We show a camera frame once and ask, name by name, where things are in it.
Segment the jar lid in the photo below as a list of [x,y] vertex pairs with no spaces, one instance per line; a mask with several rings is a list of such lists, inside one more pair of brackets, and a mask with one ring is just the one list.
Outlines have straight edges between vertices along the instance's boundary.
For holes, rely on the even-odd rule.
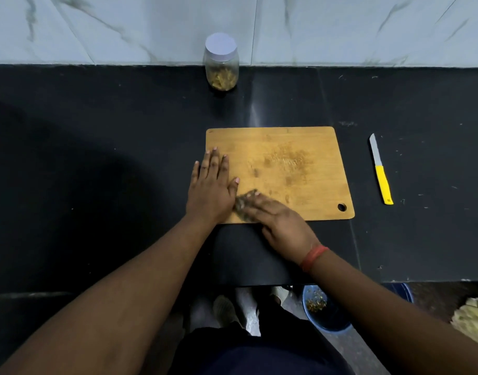
[[237,54],[234,38],[225,33],[215,33],[206,38],[206,51],[217,62],[231,60]]

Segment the forearm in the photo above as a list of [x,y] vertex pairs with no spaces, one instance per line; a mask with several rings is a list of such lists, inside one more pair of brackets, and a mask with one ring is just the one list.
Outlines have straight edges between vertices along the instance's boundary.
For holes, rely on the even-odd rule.
[[212,228],[184,217],[50,319],[0,373],[137,373]]
[[333,252],[316,259],[310,274],[402,368],[411,373],[478,373],[478,344]]

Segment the red thread bracelet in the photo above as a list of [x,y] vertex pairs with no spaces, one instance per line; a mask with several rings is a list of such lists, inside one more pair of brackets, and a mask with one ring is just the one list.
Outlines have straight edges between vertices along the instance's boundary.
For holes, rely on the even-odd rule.
[[324,246],[324,245],[317,245],[312,247],[312,249],[307,253],[305,256],[305,259],[302,261],[302,264],[300,267],[302,268],[303,272],[309,272],[310,269],[312,268],[312,265],[314,264],[314,261],[319,258],[319,256],[325,252],[328,251],[329,248]]

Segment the person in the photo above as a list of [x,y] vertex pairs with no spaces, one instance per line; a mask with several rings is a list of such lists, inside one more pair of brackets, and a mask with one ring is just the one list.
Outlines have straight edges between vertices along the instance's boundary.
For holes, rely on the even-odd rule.
[[[137,374],[197,252],[213,228],[230,215],[238,183],[238,178],[229,182],[229,158],[220,157],[216,148],[206,151],[201,165],[196,162],[192,170],[186,214],[180,222],[42,325],[0,367],[0,375]],[[389,365],[389,370],[418,374],[478,373],[478,344],[324,249],[293,210],[256,194],[245,213],[263,224],[262,232],[273,249],[302,265],[347,311],[353,325],[385,365]],[[179,374],[350,371],[341,360],[338,362],[334,353],[323,352],[328,348],[318,343],[320,335],[303,326],[309,322],[292,317],[281,308],[278,299],[271,297],[259,305],[260,329],[267,337],[249,341],[253,337],[234,318],[223,329],[212,332],[198,329],[183,339],[170,371]],[[300,336],[297,333],[302,328],[304,335]]]

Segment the white marble wall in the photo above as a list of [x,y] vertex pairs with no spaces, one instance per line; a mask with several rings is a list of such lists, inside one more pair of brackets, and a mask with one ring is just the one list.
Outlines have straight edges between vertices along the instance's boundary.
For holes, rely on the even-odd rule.
[[0,0],[0,63],[478,66],[478,0]]

